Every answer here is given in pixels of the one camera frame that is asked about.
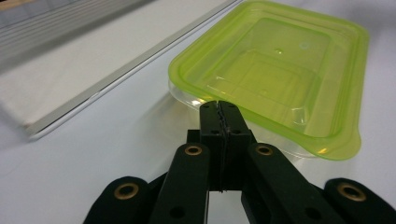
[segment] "white surface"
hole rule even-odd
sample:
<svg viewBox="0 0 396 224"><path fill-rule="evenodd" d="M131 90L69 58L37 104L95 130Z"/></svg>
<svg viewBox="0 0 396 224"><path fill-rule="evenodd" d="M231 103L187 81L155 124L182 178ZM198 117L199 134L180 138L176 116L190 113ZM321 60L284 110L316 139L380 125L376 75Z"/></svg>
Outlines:
<svg viewBox="0 0 396 224"><path fill-rule="evenodd" d="M396 207L396 2L283 1L364 26L371 34L360 153L349 161L293 160L319 187L361 182ZM0 117L0 223L81 223L112 180L164 173L187 129L188 108L168 93L167 67L197 33L36 142ZM248 223L238 193L211 193L208 223Z"/></svg>
<svg viewBox="0 0 396 224"><path fill-rule="evenodd" d="M116 20L0 74L0 106L26 132L35 134L232 1L145 1Z"/></svg>

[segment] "tray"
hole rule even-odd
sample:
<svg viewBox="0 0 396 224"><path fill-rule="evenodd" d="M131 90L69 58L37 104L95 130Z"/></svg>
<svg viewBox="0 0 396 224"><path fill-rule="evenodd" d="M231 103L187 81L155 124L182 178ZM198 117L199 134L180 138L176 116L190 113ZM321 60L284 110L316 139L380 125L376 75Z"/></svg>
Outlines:
<svg viewBox="0 0 396 224"><path fill-rule="evenodd" d="M307 155L346 160L361 145L368 40L350 21L247 1L171 62L176 87L171 92L196 108L229 101L245 119L298 144Z"/></svg>

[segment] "food container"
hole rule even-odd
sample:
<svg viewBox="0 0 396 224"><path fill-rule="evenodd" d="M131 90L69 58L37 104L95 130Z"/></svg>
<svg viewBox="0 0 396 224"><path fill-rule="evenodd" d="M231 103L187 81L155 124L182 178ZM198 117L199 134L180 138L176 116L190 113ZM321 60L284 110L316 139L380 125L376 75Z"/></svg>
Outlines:
<svg viewBox="0 0 396 224"><path fill-rule="evenodd" d="M196 109L238 105L258 140L293 155L346 160L361 146L368 39L350 21L246 1L171 62L170 91Z"/></svg>

